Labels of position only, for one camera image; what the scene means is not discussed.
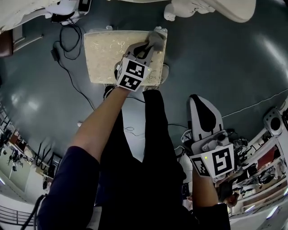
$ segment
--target concrete floor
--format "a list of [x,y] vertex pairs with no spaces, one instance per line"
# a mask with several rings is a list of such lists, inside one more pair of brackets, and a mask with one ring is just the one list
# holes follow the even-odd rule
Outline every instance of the concrete floor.
[[[160,91],[169,123],[186,125],[185,104],[193,93],[208,99],[222,115],[227,115],[288,88],[288,8],[281,0],[258,0],[253,18],[243,24],[217,12],[196,13],[191,18],[168,22],[163,18],[167,3],[93,0],[90,12],[79,25],[86,31],[107,25],[119,30],[153,30],[155,26],[168,29],[165,62],[171,71]],[[33,149],[37,150],[42,139],[49,137],[54,150],[63,155],[77,131],[77,122],[83,121],[91,108],[50,54],[53,42],[59,38],[60,25],[36,18],[26,23],[24,30],[28,37],[43,33],[44,38],[12,57],[0,59],[4,82],[1,103]],[[64,37],[71,42],[74,38],[69,32]],[[62,60],[76,85],[98,106],[104,88],[90,82],[84,49],[76,61]],[[140,90],[132,95],[142,98]],[[252,139],[263,128],[263,114],[281,104],[287,95],[284,92],[224,118],[224,127]],[[127,99],[123,114],[125,127],[134,127],[136,135],[144,133],[143,103]],[[177,146],[185,129],[169,126],[169,130]],[[127,138],[132,152],[141,159],[144,137],[127,134]]]

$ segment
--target white sneaker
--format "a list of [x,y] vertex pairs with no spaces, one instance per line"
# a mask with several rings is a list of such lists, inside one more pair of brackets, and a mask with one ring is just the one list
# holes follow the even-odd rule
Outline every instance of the white sneaker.
[[168,75],[169,75],[169,66],[166,64],[163,64],[160,84],[159,85],[146,85],[143,87],[143,91],[150,90],[150,89],[159,90],[160,85],[166,81],[166,79],[168,78]]

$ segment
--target power cable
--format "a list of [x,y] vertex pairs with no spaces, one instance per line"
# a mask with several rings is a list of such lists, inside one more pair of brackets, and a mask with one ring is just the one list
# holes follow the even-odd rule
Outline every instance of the power cable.
[[254,104],[254,105],[251,105],[251,106],[245,107],[245,108],[243,108],[243,109],[240,109],[240,110],[238,110],[238,111],[235,111],[235,112],[233,112],[233,113],[227,114],[227,115],[223,116],[222,118],[228,117],[228,116],[233,115],[233,114],[235,114],[235,113],[239,113],[239,112],[241,112],[241,111],[243,111],[243,110],[245,110],[245,109],[249,109],[249,108],[252,108],[252,107],[254,107],[254,106],[256,106],[256,105],[259,105],[260,103],[265,102],[265,101],[268,101],[268,100],[272,99],[273,97],[276,97],[276,96],[278,96],[278,95],[286,92],[287,90],[288,90],[288,88],[285,89],[285,90],[283,90],[283,91],[281,91],[281,92],[278,93],[278,94],[273,95],[272,97],[270,97],[270,98],[268,98],[268,99],[262,100],[262,101],[260,101],[260,102],[258,102],[258,103],[256,103],[256,104]]
[[[89,98],[84,94],[82,93],[80,90],[78,90],[74,83],[73,83],[73,80],[72,80],[72,77],[71,77],[71,73],[70,71],[63,65],[63,63],[61,62],[60,60],[60,55],[58,53],[58,50],[57,50],[57,47],[56,47],[56,44],[59,43],[61,49],[63,50],[63,54],[64,54],[64,57],[69,59],[69,60],[76,60],[79,56],[80,56],[80,53],[81,53],[81,48],[83,46],[82,42],[83,42],[83,34],[82,34],[82,31],[81,31],[81,28],[79,26],[77,26],[71,19],[70,19],[71,23],[69,22],[68,25],[62,25],[61,27],[61,30],[60,30],[60,34],[59,34],[59,40],[55,41],[53,43],[53,50],[52,50],[52,55],[54,57],[54,60],[57,61],[57,63],[60,65],[61,68],[63,68],[69,75],[69,78],[70,78],[70,81],[72,83],[72,86],[73,88],[78,92],[80,93],[87,101],[88,103],[90,104],[91,108],[93,110],[95,110],[95,108],[92,106]],[[77,33],[77,41],[76,43],[71,47],[71,48],[67,48],[64,44],[63,44],[63,31],[67,28],[71,28],[73,29],[76,33]],[[80,43],[80,46],[79,46],[79,52],[78,54],[76,55],[76,57],[68,57],[66,53],[69,53],[71,51],[73,51],[77,46],[78,44]]]
[[131,127],[131,126],[129,126],[129,127],[127,127],[127,128],[124,128],[124,131],[126,132],[126,133],[131,133],[133,136],[135,136],[135,137],[139,137],[139,136],[142,136],[142,135],[144,135],[145,133],[141,133],[141,134],[138,134],[138,135],[136,135],[135,133],[133,133],[133,131],[134,131],[135,129],[134,129],[134,127]]
[[127,97],[127,98],[132,98],[132,99],[135,99],[135,100],[137,100],[137,101],[139,101],[139,102],[145,103],[144,101],[142,101],[142,100],[140,100],[140,99],[138,99],[138,98],[135,98],[135,97]]
[[22,225],[21,229],[20,230],[24,230],[26,229],[26,227],[28,226],[28,224],[30,223],[32,217],[34,216],[34,221],[33,221],[33,227],[34,229],[36,229],[36,216],[37,216],[37,211],[38,211],[38,208],[40,206],[40,203],[41,201],[46,197],[47,194],[45,195],[41,195],[40,197],[38,197],[36,203],[35,203],[35,206],[30,214],[30,216],[27,218],[27,220],[25,221],[25,223]]

